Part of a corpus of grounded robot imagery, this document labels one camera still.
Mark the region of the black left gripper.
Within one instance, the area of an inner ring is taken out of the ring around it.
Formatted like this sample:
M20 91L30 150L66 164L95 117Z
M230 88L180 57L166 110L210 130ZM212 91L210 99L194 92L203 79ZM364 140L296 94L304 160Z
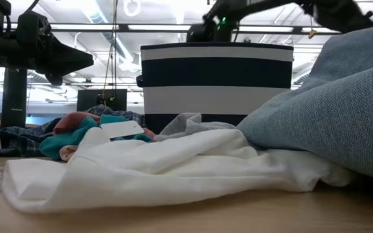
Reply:
M48 19L36 12L26 11L18 18L15 31L21 51L19 69L34 69L46 74L55 86L63 84L63 77L94 64L93 56L61 43L51 32Z

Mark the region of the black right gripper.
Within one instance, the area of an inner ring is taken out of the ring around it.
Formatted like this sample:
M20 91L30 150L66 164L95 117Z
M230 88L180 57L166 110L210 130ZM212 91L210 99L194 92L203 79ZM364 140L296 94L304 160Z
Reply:
M204 23L192 25L187 34L187 42L220 42L216 37L217 25L215 23Z

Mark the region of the red salmon garment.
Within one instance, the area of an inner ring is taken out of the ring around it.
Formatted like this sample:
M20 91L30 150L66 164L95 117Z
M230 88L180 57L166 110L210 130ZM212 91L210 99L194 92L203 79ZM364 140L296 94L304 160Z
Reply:
M85 118L92 118L95 122L100 121L100 117L91 113L76 111L65 115L54 127L54 135L69 133L78 128Z

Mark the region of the teal garment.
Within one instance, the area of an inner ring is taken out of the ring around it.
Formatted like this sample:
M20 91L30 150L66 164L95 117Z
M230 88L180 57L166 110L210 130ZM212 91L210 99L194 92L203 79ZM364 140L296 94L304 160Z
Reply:
M99 127L101 124L107 124L107 123L114 123L114 122L125 122L130 121L123 116L113 116L113 115L102 115L100 117ZM146 136L144 133L138 134L138 135L132 135L127 137L118 137L111 139L112 141L116 140L141 140L144 142L152 142L152 139L148 136Z
M69 145L78 146L87 131L95 127L97 127L97 123L92 118L87 117L83 119L76 130L45 139L40 144L40 151L54 161L62 161L59 154L60 149Z

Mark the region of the blue plaid shirt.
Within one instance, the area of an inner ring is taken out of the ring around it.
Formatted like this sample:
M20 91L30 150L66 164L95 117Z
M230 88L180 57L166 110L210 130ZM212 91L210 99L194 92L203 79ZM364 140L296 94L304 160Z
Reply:
M61 131L70 117L81 114L82 118L92 117L99 120L101 115L112 115L134 120L146 127L145 116L132 111L114 111L102 104L86 111L72 112L62 118L56 118L36 128L5 127L0 129L0 157L41 157L40 144L48 137Z

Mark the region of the pale pink garment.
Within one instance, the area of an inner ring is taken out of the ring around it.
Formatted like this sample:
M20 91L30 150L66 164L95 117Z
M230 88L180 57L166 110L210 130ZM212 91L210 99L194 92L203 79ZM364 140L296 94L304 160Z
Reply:
M77 151L78 146L69 145L60 149L59 154L62 161L69 161L74 153Z

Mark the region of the large white paper tag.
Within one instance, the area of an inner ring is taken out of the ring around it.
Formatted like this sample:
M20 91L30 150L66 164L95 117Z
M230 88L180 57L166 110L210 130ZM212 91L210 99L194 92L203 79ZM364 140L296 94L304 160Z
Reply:
M110 139L144 133L143 128L136 121L132 120L101 124L100 127Z

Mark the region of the grey garment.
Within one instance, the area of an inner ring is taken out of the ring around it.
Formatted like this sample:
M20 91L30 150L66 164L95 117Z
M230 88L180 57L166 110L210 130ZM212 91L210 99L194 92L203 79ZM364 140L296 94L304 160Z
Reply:
M153 140L161 142L168 139L185 137L202 131L215 129L235 129L224 122L203 122L201 113L182 113L177 115Z

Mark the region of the light blue denim garment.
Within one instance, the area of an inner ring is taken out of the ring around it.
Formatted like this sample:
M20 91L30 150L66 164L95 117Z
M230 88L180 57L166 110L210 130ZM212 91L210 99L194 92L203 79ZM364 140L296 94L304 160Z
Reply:
M373 27L330 38L298 89L238 129L254 145L310 151L373 177Z

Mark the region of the navy white striped fabric basket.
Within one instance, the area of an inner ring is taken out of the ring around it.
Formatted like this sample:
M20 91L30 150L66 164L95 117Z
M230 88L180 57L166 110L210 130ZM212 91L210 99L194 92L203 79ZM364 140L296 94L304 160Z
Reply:
M291 88L293 47L263 43L171 43L141 47L146 127L160 133L177 115L238 125Z

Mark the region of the black monitor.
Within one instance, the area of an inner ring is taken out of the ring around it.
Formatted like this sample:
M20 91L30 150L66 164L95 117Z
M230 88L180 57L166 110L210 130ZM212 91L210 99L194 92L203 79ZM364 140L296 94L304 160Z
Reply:
M79 90L77 96L77 111L88 110L100 104L114 111L126 111L127 93L128 91L126 89Z

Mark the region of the yellow hanging tag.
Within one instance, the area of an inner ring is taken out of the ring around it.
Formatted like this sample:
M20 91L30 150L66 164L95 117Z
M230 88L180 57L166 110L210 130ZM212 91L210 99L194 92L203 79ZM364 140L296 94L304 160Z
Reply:
M308 38L311 39L312 37L316 35L316 33L317 31L313 29L313 18L310 17L310 31L309 31Z

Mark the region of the white garment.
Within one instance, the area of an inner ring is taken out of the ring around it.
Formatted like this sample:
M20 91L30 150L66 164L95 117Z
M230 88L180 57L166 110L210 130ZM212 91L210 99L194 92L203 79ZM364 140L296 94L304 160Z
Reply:
M2 191L22 212L191 203L246 190L310 192L346 186L354 172L307 151L250 146L236 129L162 142L111 141L90 129L66 163L9 160Z

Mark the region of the black frame post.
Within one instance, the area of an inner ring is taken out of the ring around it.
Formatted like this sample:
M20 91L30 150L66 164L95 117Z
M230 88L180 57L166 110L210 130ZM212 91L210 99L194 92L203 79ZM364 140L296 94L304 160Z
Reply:
M27 70L5 69L1 127L25 127L27 105Z

